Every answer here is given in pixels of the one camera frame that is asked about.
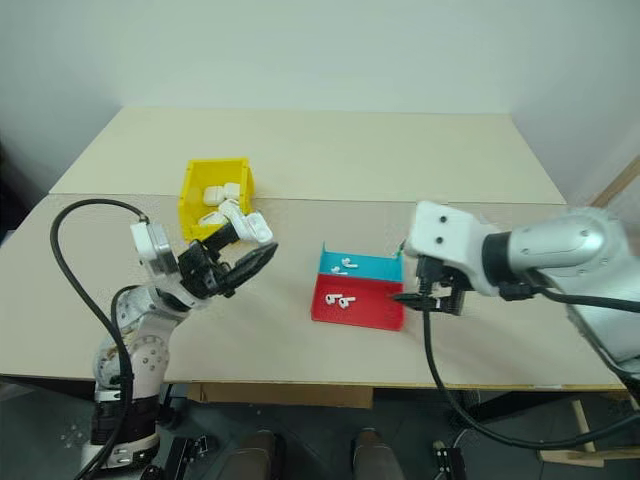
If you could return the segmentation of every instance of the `person's leg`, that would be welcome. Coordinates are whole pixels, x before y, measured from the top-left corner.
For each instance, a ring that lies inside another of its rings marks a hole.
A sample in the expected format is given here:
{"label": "person's leg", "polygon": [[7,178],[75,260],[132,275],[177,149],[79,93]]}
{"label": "person's leg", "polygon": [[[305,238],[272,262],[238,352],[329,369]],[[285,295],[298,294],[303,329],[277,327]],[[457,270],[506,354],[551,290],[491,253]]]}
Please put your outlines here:
{"label": "person's leg", "polygon": [[282,438],[260,430],[229,455],[218,480],[276,480],[282,470],[283,449]]}
{"label": "person's leg", "polygon": [[352,461],[354,480],[404,480],[393,450],[375,430],[360,432]]}

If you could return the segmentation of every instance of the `red tray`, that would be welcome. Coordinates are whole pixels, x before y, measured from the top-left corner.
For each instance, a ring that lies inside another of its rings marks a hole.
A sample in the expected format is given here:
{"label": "red tray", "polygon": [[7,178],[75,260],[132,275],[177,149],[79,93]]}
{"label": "red tray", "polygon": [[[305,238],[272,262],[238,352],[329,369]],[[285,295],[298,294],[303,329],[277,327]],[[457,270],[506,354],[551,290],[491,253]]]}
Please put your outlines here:
{"label": "red tray", "polygon": [[[402,289],[402,283],[398,282],[320,273],[313,293],[311,318],[317,322],[401,330],[404,307],[391,296],[401,293]],[[335,293],[356,297],[356,301],[345,309],[340,308],[337,301],[328,305],[325,296]]]}

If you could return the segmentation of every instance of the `yellow bin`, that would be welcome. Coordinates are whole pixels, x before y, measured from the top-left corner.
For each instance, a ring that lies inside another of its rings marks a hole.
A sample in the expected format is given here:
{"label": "yellow bin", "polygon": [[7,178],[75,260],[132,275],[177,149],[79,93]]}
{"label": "yellow bin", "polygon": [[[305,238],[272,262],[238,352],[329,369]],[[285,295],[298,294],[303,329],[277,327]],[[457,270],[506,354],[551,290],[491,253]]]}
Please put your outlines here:
{"label": "yellow bin", "polygon": [[189,161],[182,185],[182,193],[178,201],[178,215],[182,225],[182,235],[187,242],[204,240],[219,225],[198,225],[205,215],[215,212],[216,207],[204,204],[203,196],[207,187],[224,185],[227,182],[240,184],[238,203],[242,211],[251,213],[251,196],[253,195],[253,176],[249,168],[248,158],[198,159]]}

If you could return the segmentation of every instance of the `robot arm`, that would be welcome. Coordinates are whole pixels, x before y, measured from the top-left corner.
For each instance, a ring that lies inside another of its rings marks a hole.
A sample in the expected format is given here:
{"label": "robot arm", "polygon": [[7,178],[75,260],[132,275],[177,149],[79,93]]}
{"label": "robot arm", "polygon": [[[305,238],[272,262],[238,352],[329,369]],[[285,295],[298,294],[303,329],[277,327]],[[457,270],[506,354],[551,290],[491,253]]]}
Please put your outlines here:
{"label": "robot arm", "polygon": [[[147,467],[158,451],[160,439],[155,431],[158,396],[169,364],[169,338],[173,330],[191,309],[208,305],[212,296],[231,297],[237,287],[273,257],[278,245],[268,243],[272,234],[262,216],[252,215],[251,224],[247,223],[241,235],[264,245],[249,252],[233,267],[220,260],[220,251],[240,239],[237,227],[245,220],[241,212],[204,241],[193,241],[177,260],[161,225],[139,222],[131,226],[140,263],[151,281],[124,291],[115,299],[118,328],[131,359],[133,395],[124,427],[102,465],[103,469],[111,470],[112,478],[113,475],[123,478],[118,467],[127,467],[129,478],[132,470]],[[251,232],[259,235],[252,237]],[[103,341],[96,355],[94,375],[96,404],[91,441],[83,450],[83,465],[106,444],[121,414],[120,362],[110,337]],[[149,466],[145,472],[148,470],[157,472],[158,468]],[[138,473],[141,476],[135,478],[146,478],[143,472]]]}
{"label": "robot arm", "polygon": [[[459,314],[466,290],[522,300],[551,287],[626,301],[631,311],[574,304],[567,305],[568,316],[623,382],[640,380],[640,259],[632,255],[621,223],[606,211],[580,208],[499,232],[470,213],[420,202],[404,251],[420,259],[427,294],[434,284],[451,288],[449,297],[433,300],[434,311]],[[418,308],[415,294],[396,299]]]}

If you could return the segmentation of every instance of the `blue tray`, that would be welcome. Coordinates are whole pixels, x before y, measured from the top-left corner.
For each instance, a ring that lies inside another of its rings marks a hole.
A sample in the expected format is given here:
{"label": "blue tray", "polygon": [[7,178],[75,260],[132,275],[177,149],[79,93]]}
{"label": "blue tray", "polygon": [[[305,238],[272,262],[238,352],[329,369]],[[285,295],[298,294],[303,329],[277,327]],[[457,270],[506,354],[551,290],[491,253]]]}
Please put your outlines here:
{"label": "blue tray", "polygon": [[[345,268],[342,265],[343,258],[350,258],[351,263],[358,265],[358,268]],[[384,280],[387,282],[402,282],[404,278],[401,255],[395,257],[372,257],[354,253],[329,252],[323,245],[318,273],[339,275],[331,271],[336,266],[340,267],[341,272],[347,272],[350,277]]]}

